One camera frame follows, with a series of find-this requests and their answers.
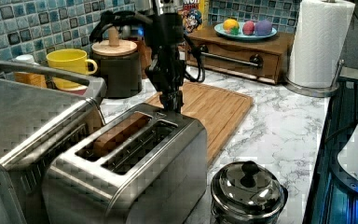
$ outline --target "marble countertop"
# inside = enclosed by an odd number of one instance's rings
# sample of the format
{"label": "marble countertop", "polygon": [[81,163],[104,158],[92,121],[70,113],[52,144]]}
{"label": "marble countertop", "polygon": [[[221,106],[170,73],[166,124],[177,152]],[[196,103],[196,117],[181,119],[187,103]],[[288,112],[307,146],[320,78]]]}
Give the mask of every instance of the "marble countertop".
{"label": "marble countertop", "polygon": [[[195,76],[196,69],[191,69],[190,74]],[[186,223],[210,222],[213,175],[231,162],[248,160],[269,169],[289,190],[278,223],[302,223],[329,99],[302,96],[282,85],[271,86],[212,71],[206,71],[204,84],[249,95],[254,98],[254,105],[209,167],[206,192]],[[155,93],[146,79],[143,90],[131,98],[104,99],[101,110],[106,122]]]}

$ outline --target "tile backsplash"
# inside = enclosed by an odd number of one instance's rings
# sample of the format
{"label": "tile backsplash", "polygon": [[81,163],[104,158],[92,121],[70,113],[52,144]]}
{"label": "tile backsplash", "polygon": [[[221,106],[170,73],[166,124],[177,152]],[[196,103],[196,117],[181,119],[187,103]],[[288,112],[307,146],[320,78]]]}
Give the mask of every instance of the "tile backsplash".
{"label": "tile backsplash", "polygon": [[211,0],[208,22],[269,20],[279,32],[294,33],[300,0]]}
{"label": "tile backsplash", "polygon": [[46,64],[56,49],[90,51],[89,35],[105,10],[133,10],[130,0],[0,0],[0,60],[33,54]]}

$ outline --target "yellow mug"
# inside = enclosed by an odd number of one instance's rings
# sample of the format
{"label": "yellow mug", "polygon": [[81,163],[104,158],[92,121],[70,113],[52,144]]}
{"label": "yellow mug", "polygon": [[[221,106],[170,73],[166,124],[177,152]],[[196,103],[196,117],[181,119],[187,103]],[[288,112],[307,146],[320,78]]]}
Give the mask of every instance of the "yellow mug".
{"label": "yellow mug", "polygon": [[[97,63],[92,59],[87,59],[87,52],[82,49],[56,50],[48,54],[46,58],[48,59],[49,67],[71,71],[86,76],[94,74],[98,69]],[[92,63],[94,70],[89,71],[88,63]],[[60,90],[72,89],[80,86],[80,84],[75,82],[57,77],[54,77],[53,80]]]}

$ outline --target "stainless steel toaster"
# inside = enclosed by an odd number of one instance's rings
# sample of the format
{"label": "stainless steel toaster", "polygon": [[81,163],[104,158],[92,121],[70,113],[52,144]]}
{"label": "stainless steel toaster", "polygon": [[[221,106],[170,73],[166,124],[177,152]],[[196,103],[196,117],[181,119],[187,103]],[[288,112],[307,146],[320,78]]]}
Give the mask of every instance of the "stainless steel toaster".
{"label": "stainless steel toaster", "polygon": [[50,163],[104,126],[101,78],[0,61],[0,76],[30,72],[88,86],[84,95],[0,78],[0,223],[49,223],[41,182]]}
{"label": "stainless steel toaster", "polygon": [[137,105],[48,168],[42,191],[50,222],[183,223],[206,190],[206,155],[198,120]]}

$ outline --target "stovetop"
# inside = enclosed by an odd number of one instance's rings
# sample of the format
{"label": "stovetop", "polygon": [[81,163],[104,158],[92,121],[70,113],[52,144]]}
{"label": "stovetop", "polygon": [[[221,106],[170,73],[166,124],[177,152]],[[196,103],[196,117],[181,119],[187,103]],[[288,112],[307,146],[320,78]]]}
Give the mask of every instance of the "stovetop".
{"label": "stovetop", "polygon": [[335,157],[358,123],[358,79],[341,77],[331,98],[304,223],[358,223],[356,182],[339,178]]}

